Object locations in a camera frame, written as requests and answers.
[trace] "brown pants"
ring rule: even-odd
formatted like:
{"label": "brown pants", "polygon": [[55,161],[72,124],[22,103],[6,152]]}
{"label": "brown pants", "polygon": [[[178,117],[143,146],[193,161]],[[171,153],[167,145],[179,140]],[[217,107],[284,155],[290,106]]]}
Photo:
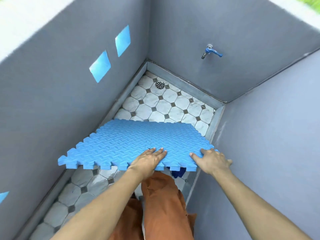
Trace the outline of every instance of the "brown pants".
{"label": "brown pants", "polygon": [[[196,214],[189,215],[174,180],[161,172],[142,181],[146,240],[193,240]],[[109,240],[143,240],[142,204],[130,199]]]}

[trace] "person's left hand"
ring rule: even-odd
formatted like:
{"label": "person's left hand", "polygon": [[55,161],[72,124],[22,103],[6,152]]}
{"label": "person's left hand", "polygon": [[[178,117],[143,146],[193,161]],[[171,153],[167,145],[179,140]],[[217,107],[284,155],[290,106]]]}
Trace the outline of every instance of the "person's left hand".
{"label": "person's left hand", "polygon": [[138,172],[143,179],[150,177],[158,163],[166,156],[167,151],[161,148],[155,152],[155,148],[148,149],[139,155],[128,167]]}

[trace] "forearm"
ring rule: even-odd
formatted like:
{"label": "forearm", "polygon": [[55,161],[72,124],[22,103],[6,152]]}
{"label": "forearm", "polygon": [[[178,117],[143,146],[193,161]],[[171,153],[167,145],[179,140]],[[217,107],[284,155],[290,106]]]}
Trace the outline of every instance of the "forearm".
{"label": "forearm", "polygon": [[310,239],[293,222],[243,184],[231,171],[214,174],[254,240]]}
{"label": "forearm", "polygon": [[128,169],[119,181],[82,208],[51,240],[108,239],[141,181],[141,175]]}

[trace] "hand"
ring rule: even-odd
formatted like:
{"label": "hand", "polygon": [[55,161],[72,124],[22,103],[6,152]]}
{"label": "hand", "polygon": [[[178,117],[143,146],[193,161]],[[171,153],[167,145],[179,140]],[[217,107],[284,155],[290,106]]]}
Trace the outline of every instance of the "hand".
{"label": "hand", "polygon": [[222,171],[231,172],[229,167],[232,164],[232,160],[226,160],[226,157],[223,153],[216,152],[214,149],[201,149],[201,153],[203,154],[202,158],[198,157],[192,152],[190,153],[190,157],[205,173],[211,174],[213,177],[215,177],[216,173]]}
{"label": "hand", "polygon": [[167,151],[161,148],[155,152],[155,148],[144,151],[130,165],[129,169],[136,170],[143,179],[150,177],[158,163],[166,156]]}

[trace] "green grass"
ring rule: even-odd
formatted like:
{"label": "green grass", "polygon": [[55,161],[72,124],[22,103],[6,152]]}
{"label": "green grass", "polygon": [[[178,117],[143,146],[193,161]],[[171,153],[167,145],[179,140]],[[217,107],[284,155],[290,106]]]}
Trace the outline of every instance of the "green grass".
{"label": "green grass", "polygon": [[299,0],[299,1],[308,4],[310,7],[312,7],[314,10],[316,10],[318,13],[320,13],[320,0]]}

